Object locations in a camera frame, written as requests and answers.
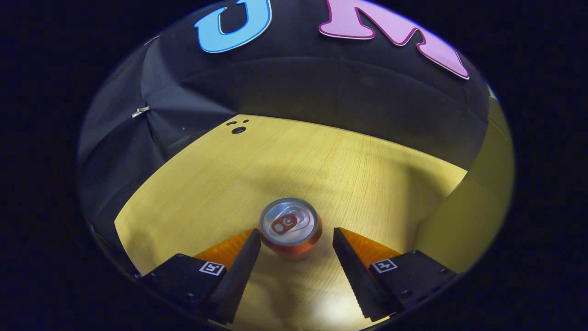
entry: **hole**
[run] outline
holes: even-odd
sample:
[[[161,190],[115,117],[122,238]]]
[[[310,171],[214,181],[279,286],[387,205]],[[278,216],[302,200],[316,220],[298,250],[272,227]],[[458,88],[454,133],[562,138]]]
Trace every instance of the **hole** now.
[[[238,127],[238,128],[234,128],[233,131],[231,131],[233,134],[237,134],[237,133],[241,133],[243,131],[245,131],[246,128],[245,127]]]

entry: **soda can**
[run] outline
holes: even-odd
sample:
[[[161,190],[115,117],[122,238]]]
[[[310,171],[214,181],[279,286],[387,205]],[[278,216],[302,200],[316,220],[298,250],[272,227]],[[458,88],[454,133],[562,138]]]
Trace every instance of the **soda can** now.
[[[282,198],[270,203],[259,218],[261,240],[286,259],[307,257],[322,231],[323,224],[316,210],[298,198]]]

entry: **wooden surface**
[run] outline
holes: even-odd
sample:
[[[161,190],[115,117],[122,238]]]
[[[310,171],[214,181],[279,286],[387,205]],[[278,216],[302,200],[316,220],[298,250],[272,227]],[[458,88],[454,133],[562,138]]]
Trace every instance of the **wooden surface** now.
[[[344,227],[397,251],[466,171],[370,136],[278,118],[237,115],[182,150],[131,197],[115,225],[145,274],[176,253],[193,256],[256,227],[281,197],[312,204],[323,234],[306,260],[262,245],[233,330],[358,330],[364,319],[332,248]],[[246,127],[240,134],[231,130]]]

